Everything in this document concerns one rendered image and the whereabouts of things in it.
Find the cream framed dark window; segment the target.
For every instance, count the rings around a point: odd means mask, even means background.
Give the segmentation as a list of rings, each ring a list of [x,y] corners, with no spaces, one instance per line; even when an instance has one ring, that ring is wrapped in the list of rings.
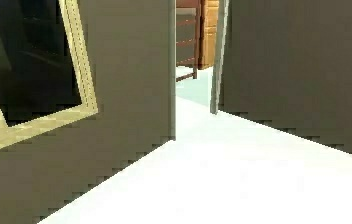
[[[0,0],[0,150],[98,113],[77,0]]]

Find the dark red wooden shelf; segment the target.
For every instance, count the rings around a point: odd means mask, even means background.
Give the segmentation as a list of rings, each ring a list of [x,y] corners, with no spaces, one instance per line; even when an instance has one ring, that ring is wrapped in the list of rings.
[[[197,78],[200,56],[201,0],[176,0],[176,66],[192,71],[176,81]]]

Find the light brown wooden cupboard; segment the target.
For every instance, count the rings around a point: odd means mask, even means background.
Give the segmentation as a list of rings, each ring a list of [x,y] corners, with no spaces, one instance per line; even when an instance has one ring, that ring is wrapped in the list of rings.
[[[219,0],[201,0],[199,68],[214,64]]]

